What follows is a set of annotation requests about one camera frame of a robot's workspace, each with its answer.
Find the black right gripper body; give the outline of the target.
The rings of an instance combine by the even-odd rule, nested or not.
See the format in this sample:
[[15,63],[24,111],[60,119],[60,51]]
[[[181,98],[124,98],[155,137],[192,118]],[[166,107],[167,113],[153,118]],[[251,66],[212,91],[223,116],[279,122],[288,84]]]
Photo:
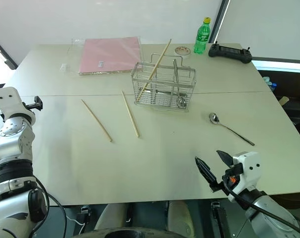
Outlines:
[[229,168],[225,171],[225,174],[222,176],[222,182],[217,182],[216,176],[210,172],[210,182],[209,186],[212,192],[223,191],[226,195],[230,194],[232,187],[235,187],[240,181],[239,176],[244,172],[243,164],[238,163],[232,168]]

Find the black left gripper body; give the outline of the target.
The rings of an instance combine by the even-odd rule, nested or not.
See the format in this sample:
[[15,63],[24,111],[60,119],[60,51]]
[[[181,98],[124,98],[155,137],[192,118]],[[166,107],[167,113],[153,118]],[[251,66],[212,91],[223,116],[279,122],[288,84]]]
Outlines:
[[25,103],[24,107],[28,110],[37,109],[38,111],[41,111],[43,109],[43,102],[39,96],[34,97],[34,103],[26,105]]

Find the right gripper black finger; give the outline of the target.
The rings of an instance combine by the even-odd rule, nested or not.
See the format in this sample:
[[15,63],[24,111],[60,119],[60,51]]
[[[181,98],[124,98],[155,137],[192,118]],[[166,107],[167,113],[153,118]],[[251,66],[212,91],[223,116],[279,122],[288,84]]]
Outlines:
[[221,150],[217,150],[216,153],[225,165],[228,167],[232,167],[234,165],[233,157],[231,155]]
[[215,175],[211,172],[210,167],[199,157],[195,157],[196,166],[200,172],[200,174],[205,178],[211,186],[217,185],[217,179]]

